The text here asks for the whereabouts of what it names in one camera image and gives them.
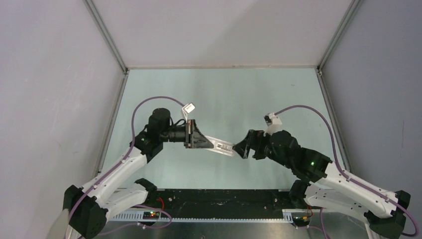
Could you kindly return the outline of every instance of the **perforated metal strip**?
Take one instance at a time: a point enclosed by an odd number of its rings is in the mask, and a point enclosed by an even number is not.
[[[124,211],[110,221],[118,222],[155,222],[155,219],[143,219],[144,211]],[[173,222],[180,223],[292,223],[292,213],[283,212],[282,219],[201,219],[201,218],[173,218]],[[160,218],[159,222],[168,222],[168,218]]]

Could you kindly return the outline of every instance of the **white tabletop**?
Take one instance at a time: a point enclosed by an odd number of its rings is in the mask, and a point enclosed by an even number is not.
[[[291,105],[314,107],[329,119],[314,69],[131,70],[103,169],[127,149],[133,109],[152,96],[170,96],[184,104],[193,102],[196,108],[189,118],[197,120],[200,131],[233,143],[243,140],[249,129],[265,129],[265,114]],[[136,135],[155,108],[167,108],[174,121],[181,119],[181,107],[175,102],[147,102],[136,114]],[[283,129],[302,147],[333,159],[328,130],[318,115],[307,109],[292,109],[279,117]],[[164,143],[164,149],[122,187],[146,178],[158,188],[290,189],[297,179],[282,165],[270,159],[257,161],[252,155],[241,159],[204,149],[185,149],[182,143]]]

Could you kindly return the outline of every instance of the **white wall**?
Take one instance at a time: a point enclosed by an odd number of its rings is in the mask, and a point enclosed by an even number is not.
[[[364,1],[323,76],[355,173],[422,214],[422,1]],[[410,220],[406,231],[413,233]]]
[[[0,3],[0,238],[41,239],[93,173],[122,73],[81,0]]]
[[[128,67],[316,66],[351,0],[95,0]]]

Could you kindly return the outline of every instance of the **gray wall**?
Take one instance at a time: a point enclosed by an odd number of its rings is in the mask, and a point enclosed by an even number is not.
[[[42,239],[93,175],[122,73],[83,1],[0,1],[0,238]]]
[[[422,1],[365,1],[323,69],[352,169],[422,214]],[[410,220],[406,231],[413,233]]]

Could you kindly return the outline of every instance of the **light green table surface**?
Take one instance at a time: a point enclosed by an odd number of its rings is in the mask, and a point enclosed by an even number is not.
[[[244,139],[249,129],[265,129],[265,114],[291,105],[314,107],[329,119],[314,69],[131,70],[103,169],[109,168],[129,146],[133,109],[151,96],[170,96],[184,104],[193,102],[196,109],[189,118],[197,120],[201,132],[233,143]],[[137,112],[136,134],[155,108],[169,109],[174,121],[181,118],[181,107],[175,102],[150,101]],[[328,131],[318,115],[292,109],[280,118],[283,129],[301,146],[333,159]],[[158,188],[290,189],[297,179],[276,162],[256,161],[252,155],[253,151],[249,159],[241,159],[204,149],[185,149],[182,143],[165,143],[164,149],[122,187],[146,178]]]

